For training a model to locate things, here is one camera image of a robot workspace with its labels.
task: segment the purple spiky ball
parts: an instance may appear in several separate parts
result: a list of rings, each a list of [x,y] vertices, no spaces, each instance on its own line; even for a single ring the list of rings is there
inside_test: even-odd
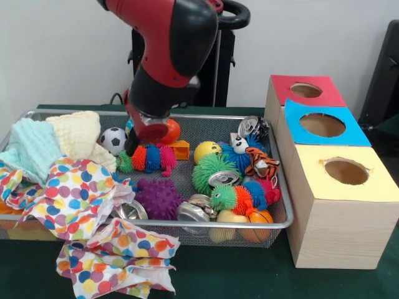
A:
[[[142,204],[149,219],[177,220],[176,211],[183,200],[172,180],[141,179],[137,182],[137,189],[135,200]]]

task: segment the red paper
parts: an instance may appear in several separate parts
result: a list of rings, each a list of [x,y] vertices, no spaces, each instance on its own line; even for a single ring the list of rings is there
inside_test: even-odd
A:
[[[307,106],[347,106],[330,77],[271,75],[271,80],[281,106],[285,106],[287,98],[290,98],[296,103],[301,103]],[[296,83],[307,83],[314,85],[318,87],[322,93],[316,98],[300,97],[291,90],[291,87]]]

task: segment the wire mesh tray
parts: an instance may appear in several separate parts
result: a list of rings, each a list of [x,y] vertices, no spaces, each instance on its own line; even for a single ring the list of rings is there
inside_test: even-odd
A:
[[[44,121],[47,117],[69,114],[76,111],[72,110],[42,110],[37,109],[27,112],[21,117],[29,117],[33,120]],[[124,112],[97,112],[100,115],[100,123],[102,132],[111,127],[124,128],[128,120],[128,116]],[[181,127],[181,140],[186,140],[190,143],[190,160],[178,161],[177,167],[172,171],[170,179],[174,180],[175,186],[183,196],[188,199],[196,191],[191,182],[191,173],[194,167],[193,151],[202,141],[223,141],[229,142],[230,133],[237,131],[238,125],[245,116],[213,116],[213,115],[172,115],[175,121]],[[9,135],[0,144],[0,151],[4,150],[7,145]],[[279,153],[276,146],[276,141],[272,130],[269,133],[268,144],[274,159],[280,160]],[[152,174],[135,171],[129,175],[136,183],[140,178],[147,179],[163,179],[160,171],[155,171]],[[168,234],[174,237],[179,237],[183,245],[217,245],[217,246],[236,246],[236,247],[270,247],[281,229],[286,228],[292,224],[293,212],[291,200],[286,186],[286,179],[284,172],[278,172],[279,187],[281,189],[282,199],[275,204],[268,207],[274,223],[273,224],[253,224],[253,223],[225,223],[225,222],[189,222],[189,221],[130,221],[146,230],[152,230],[161,234]],[[51,239],[48,237],[41,237],[42,234],[33,237],[29,235],[29,231],[37,230],[37,221],[29,221],[26,223],[27,230],[21,234],[10,234],[10,227],[15,224],[19,216],[15,215],[0,215],[0,239]],[[200,234],[191,234],[187,227],[195,227],[200,230]],[[219,229],[222,232],[229,229],[230,233],[235,235],[233,240],[227,240],[215,244],[209,238],[210,229]],[[248,242],[241,237],[238,229],[268,229],[270,236],[267,240],[259,243]]]

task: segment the metal tray rim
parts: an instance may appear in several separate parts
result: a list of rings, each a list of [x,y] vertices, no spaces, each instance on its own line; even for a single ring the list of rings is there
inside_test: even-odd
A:
[[[83,110],[62,110],[62,109],[34,109],[28,110],[23,113],[18,120],[26,117],[33,117],[35,113],[59,113],[59,114],[69,114],[74,112],[79,112]],[[110,112],[110,111],[95,111],[99,115],[115,115],[115,116],[124,116],[127,115],[126,112]],[[237,115],[192,115],[192,114],[171,114],[172,117],[176,118],[205,118],[205,119],[233,119],[233,120],[242,120],[246,116],[237,116]],[[9,141],[10,132],[6,135],[6,137],[0,143],[0,151],[2,151],[8,141]],[[274,134],[272,128],[269,132],[270,144],[272,155],[275,159],[280,160],[279,151],[277,149],[277,143],[274,138]],[[281,223],[273,223],[273,224],[254,224],[254,223],[242,223],[237,224],[233,222],[191,222],[191,221],[158,221],[158,220],[129,220],[132,224],[135,225],[147,225],[147,226],[164,226],[164,227],[203,227],[203,228],[222,228],[222,229],[285,229],[289,227],[294,221],[294,213],[292,210],[291,198],[287,189],[287,183],[284,176],[284,170],[281,166],[280,171],[277,174],[280,189],[282,193],[282,200],[284,203],[284,209],[286,211],[286,220]],[[20,218],[19,215],[3,215],[0,214],[0,220],[5,221],[18,221]]]

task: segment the plush tiger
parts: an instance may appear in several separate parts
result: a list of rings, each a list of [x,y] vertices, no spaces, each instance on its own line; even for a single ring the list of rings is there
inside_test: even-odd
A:
[[[245,152],[251,157],[251,165],[245,169],[247,176],[257,174],[260,178],[272,179],[280,168],[280,161],[276,161],[257,148],[246,148]]]

